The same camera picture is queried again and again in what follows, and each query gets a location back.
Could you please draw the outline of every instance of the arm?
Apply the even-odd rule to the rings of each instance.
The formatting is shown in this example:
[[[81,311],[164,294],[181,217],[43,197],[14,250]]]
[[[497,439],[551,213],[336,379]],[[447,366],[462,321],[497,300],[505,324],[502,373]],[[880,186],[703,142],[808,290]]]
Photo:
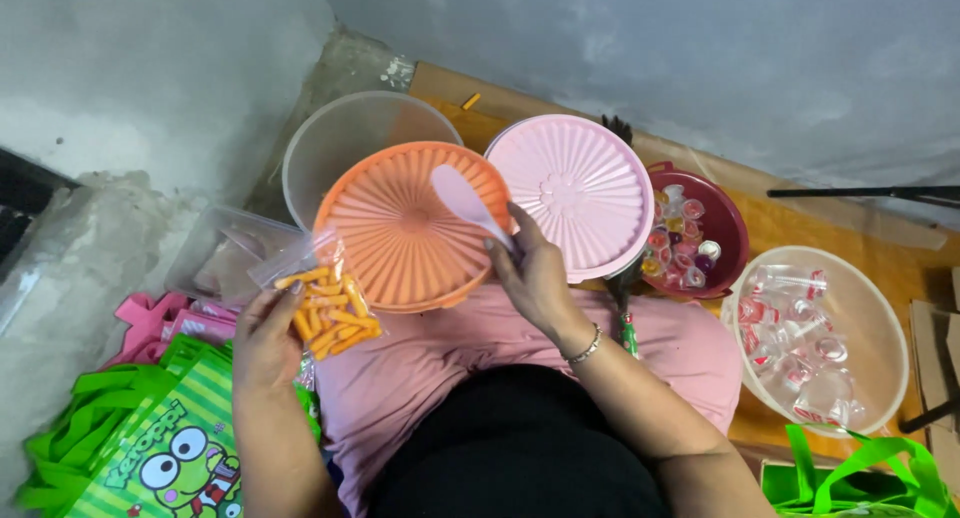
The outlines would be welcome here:
[[[559,352],[576,357],[594,341],[594,324],[573,303],[560,249],[519,206],[509,207],[522,260],[515,264],[502,244],[486,242],[503,288]],[[614,340],[602,337],[593,354],[570,366],[620,438],[654,461],[678,518],[777,516],[734,445]]]
[[[245,514],[251,518],[340,518],[340,501],[297,400],[303,344],[289,331],[303,301],[300,282],[258,296],[237,320],[233,432]]]

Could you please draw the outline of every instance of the silver bracelet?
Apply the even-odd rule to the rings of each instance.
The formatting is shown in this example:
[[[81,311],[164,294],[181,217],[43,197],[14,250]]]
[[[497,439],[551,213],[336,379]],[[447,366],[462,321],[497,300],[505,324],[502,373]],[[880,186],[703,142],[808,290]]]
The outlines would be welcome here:
[[[570,363],[570,365],[576,365],[577,363],[582,363],[587,357],[594,354],[594,351],[600,347],[600,337],[603,336],[603,328],[600,328],[600,326],[596,323],[593,324],[593,328],[596,329],[596,332],[593,335],[593,343],[590,344],[590,347],[586,348],[586,351],[581,352],[572,358],[567,358],[561,353],[560,356],[564,361],[567,361]]]

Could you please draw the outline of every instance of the hand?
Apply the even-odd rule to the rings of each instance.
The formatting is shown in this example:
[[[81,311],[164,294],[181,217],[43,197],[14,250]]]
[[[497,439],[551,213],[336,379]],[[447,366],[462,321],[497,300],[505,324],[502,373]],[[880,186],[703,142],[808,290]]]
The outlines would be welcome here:
[[[235,390],[290,388],[300,371],[304,342],[290,323],[304,302],[300,280],[283,291],[264,291],[237,317],[233,337]]]
[[[594,324],[570,295],[560,248],[544,237],[537,222],[519,205],[510,202],[507,211],[520,226],[513,236],[522,253],[519,264],[514,263],[500,241],[486,238],[484,246],[516,311],[554,343],[564,333],[583,329],[593,336]]]

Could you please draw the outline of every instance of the maroon plastic bowl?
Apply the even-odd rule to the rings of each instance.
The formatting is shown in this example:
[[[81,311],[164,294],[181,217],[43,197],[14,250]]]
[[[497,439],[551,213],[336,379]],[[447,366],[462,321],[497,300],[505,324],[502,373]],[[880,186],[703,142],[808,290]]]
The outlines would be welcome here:
[[[662,191],[670,185],[683,187],[683,196],[698,199],[706,208],[706,214],[700,218],[705,241],[720,244],[720,258],[710,272],[706,273],[706,286],[701,289],[680,289],[668,287],[661,279],[644,278],[657,291],[678,297],[694,299],[718,299],[730,295],[730,285],[737,281],[743,268],[747,267],[750,256],[750,239],[747,226],[734,202],[720,189],[720,186],[688,171],[674,169],[671,161],[658,161],[647,167],[650,184],[654,190]]]

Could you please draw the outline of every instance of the orange container lid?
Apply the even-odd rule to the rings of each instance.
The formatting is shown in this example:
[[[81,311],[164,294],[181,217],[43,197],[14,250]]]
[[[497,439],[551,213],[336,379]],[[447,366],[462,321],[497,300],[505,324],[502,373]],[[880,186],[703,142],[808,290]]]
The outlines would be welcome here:
[[[483,247],[489,234],[450,212],[430,184],[430,173],[443,164],[456,168],[497,224],[511,231],[510,191],[497,168],[453,143],[403,143],[368,156],[320,204],[315,230],[336,228],[374,310],[449,308],[491,274]]]

